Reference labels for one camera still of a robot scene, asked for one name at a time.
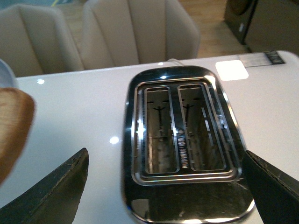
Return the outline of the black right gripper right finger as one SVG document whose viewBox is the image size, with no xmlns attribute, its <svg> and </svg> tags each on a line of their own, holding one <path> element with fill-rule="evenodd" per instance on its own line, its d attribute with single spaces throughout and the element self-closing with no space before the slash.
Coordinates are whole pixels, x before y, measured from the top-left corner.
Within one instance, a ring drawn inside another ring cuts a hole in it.
<svg viewBox="0 0 299 224">
<path fill-rule="evenodd" d="M 242 171 L 265 224 L 299 222 L 299 181 L 253 152 L 245 151 Z"/>
</svg>

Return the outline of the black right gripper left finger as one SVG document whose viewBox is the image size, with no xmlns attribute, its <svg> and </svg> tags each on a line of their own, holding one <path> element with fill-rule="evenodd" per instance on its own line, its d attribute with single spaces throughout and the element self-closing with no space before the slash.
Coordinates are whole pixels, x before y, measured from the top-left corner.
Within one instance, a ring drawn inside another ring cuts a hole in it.
<svg viewBox="0 0 299 224">
<path fill-rule="evenodd" d="M 71 224 L 88 176 L 86 148 L 0 209 L 2 224 Z"/>
</svg>

